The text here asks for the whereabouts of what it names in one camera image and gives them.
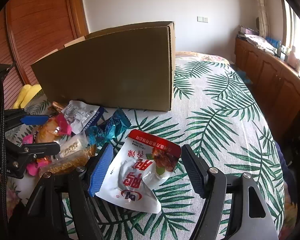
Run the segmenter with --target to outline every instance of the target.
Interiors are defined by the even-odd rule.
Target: leaf print bedspread
[[[221,57],[183,52],[176,56],[173,92],[170,112],[124,109],[132,123],[130,130],[139,129],[181,146],[189,144],[198,156],[225,174],[250,172],[279,232],[284,188],[277,150],[263,114],[240,77]],[[26,110],[49,114],[50,106],[41,91]],[[114,111],[106,108],[102,119]],[[23,125],[7,132],[6,137],[20,144],[31,129]],[[112,141],[115,154],[130,130]],[[26,203],[36,179],[25,175],[22,180],[12,180]],[[201,212],[197,207],[203,206],[204,200],[193,191],[181,161],[154,193],[162,205],[159,214],[126,210],[99,199],[97,219],[105,239],[189,239]],[[63,203],[68,233],[77,239],[69,199]],[[230,206],[231,194],[227,194],[218,239],[226,232]]]

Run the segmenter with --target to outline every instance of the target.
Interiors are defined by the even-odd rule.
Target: brown cardboard box
[[[174,23],[131,24],[90,33],[31,67],[50,101],[169,111]]]

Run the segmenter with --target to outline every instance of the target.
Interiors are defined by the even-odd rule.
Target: metal screw
[[[250,174],[250,173],[247,173],[247,172],[244,172],[244,173],[243,173],[243,176],[244,176],[246,179],[250,179],[250,178],[251,178],[251,174]]]
[[[218,169],[217,168],[215,168],[215,167],[211,167],[210,169],[209,169],[209,171],[211,172],[211,173],[218,173]]]
[[[45,172],[42,176],[43,176],[45,179],[47,179],[47,178],[50,178],[51,175],[52,175],[52,173],[51,173],[50,171],[47,171],[47,172]]]
[[[77,172],[83,172],[84,169],[85,169],[84,166],[78,166],[78,167],[75,168],[75,170],[76,170]]]
[[[18,162],[13,162],[12,165],[13,165],[14,167],[16,167],[16,168],[19,167],[19,163],[18,163]]]

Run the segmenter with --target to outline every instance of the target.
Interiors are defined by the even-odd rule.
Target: window
[[[283,8],[283,41],[286,47],[296,47],[296,57],[300,59],[300,19],[286,0],[282,0]]]

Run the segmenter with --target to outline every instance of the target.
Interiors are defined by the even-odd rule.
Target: blue wrapper
[[[106,142],[116,138],[119,134],[126,131],[131,126],[127,116],[121,108],[118,108],[114,114],[104,121],[101,125],[91,126],[86,130],[89,144],[103,146]]]

